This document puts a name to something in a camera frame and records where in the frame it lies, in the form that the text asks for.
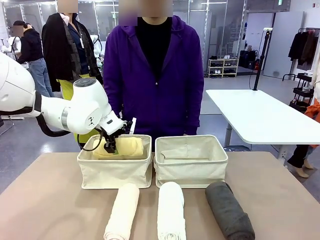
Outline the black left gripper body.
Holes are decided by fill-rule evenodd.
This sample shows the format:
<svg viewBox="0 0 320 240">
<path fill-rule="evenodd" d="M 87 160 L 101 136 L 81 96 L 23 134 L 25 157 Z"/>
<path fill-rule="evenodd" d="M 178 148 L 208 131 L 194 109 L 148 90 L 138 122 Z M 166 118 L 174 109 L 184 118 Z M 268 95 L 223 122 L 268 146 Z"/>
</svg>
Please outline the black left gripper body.
<svg viewBox="0 0 320 240">
<path fill-rule="evenodd" d="M 122 127 L 112 134 L 108 134 L 106 130 L 101 127 L 102 136 L 105 139 L 104 148 L 116 148 L 116 138 L 125 133 L 125 128 Z"/>
</svg>

